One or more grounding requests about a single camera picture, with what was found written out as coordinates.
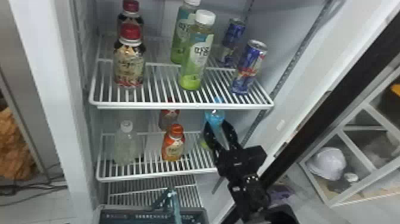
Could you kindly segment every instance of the orange juice bottle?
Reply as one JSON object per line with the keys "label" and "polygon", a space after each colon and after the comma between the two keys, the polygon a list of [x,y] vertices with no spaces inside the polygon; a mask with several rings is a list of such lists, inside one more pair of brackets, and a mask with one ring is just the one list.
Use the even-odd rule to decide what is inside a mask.
{"label": "orange juice bottle", "polygon": [[167,161],[178,160],[183,153],[184,144],[183,127],[173,124],[171,129],[164,135],[161,147],[162,159]]}

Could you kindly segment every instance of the red bottle cap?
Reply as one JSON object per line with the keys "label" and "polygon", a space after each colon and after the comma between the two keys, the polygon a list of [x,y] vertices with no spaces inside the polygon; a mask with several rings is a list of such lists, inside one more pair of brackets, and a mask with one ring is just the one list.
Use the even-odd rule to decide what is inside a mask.
{"label": "red bottle cap", "polygon": [[173,135],[175,137],[182,136],[183,135],[183,127],[182,127],[182,125],[178,125],[178,124],[171,125],[170,133],[171,133],[171,135]]}
{"label": "red bottle cap", "polygon": [[125,11],[135,13],[139,11],[139,2],[136,0],[124,0],[122,3],[122,8]]}
{"label": "red bottle cap", "polygon": [[129,40],[140,39],[140,27],[133,23],[123,23],[120,35]]}

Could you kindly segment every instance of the bottle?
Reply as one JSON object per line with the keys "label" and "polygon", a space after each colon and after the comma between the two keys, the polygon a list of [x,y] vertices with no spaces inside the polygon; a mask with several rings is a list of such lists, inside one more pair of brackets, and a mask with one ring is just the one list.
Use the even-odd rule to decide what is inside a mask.
{"label": "bottle", "polygon": [[201,0],[184,0],[176,17],[174,37],[172,39],[171,61],[180,64],[183,59],[184,44],[188,39],[188,30],[195,24],[195,13]]}
{"label": "bottle", "polygon": [[[214,132],[215,137],[218,142],[223,146],[223,132],[222,132],[222,123],[225,120],[225,111],[224,110],[206,110],[204,112],[205,121],[208,122],[211,126],[212,131]],[[198,144],[205,150],[210,150],[207,143],[204,140],[203,133],[201,133],[200,138],[198,140]]]}
{"label": "bottle", "polygon": [[114,161],[119,165],[127,165],[142,153],[142,141],[133,130],[133,123],[130,120],[122,121],[115,134]]}
{"label": "bottle", "polygon": [[140,39],[140,27],[132,23],[121,25],[120,37],[114,44],[114,81],[125,88],[143,84],[146,47]]}
{"label": "bottle", "polygon": [[117,33],[121,32],[122,23],[134,23],[140,26],[143,40],[143,18],[139,15],[139,2],[136,0],[124,0],[122,3],[123,11],[117,17]]}
{"label": "bottle", "polygon": [[158,118],[158,127],[161,130],[169,130],[172,124],[177,123],[180,110],[161,110]]}
{"label": "bottle", "polygon": [[183,135],[183,127],[178,124],[171,125],[171,129],[165,133],[161,147],[161,155],[163,160],[176,161],[183,153],[185,145],[185,136]]}
{"label": "bottle", "polygon": [[196,22],[189,29],[189,40],[180,69],[179,85],[183,89],[196,90],[201,86],[205,63],[214,40],[214,22],[214,13],[207,10],[196,12]]}

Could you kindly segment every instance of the energy drink can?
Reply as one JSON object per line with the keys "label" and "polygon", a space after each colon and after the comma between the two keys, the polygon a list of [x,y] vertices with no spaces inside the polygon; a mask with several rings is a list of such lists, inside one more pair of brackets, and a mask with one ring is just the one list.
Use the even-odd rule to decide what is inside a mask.
{"label": "energy drink can", "polygon": [[238,42],[245,32],[246,24],[239,18],[231,18],[229,20],[228,29],[226,30],[217,60],[224,67],[229,67],[233,62],[233,53],[238,48]]}
{"label": "energy drink can", "polygon": [[232,82],[232,92],[247,94],[261,63],[267,54],[267,46],[261,41],[250,40],[237,64],[237,76]]}

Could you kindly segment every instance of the orange object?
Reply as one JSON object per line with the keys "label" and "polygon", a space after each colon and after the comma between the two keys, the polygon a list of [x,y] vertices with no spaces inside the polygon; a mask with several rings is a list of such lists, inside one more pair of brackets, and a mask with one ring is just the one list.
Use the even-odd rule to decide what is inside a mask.
{"label": "orange object", "polygon": [[390,90],[400,97],[400,84],[394,84],[390,87]]}
{"label": "orange object", "polygon": [[171,129],[164,135],[161,147],[162,159],[167,161],[178,160],[182,156],[184,144],[183,127],[173,124]]}

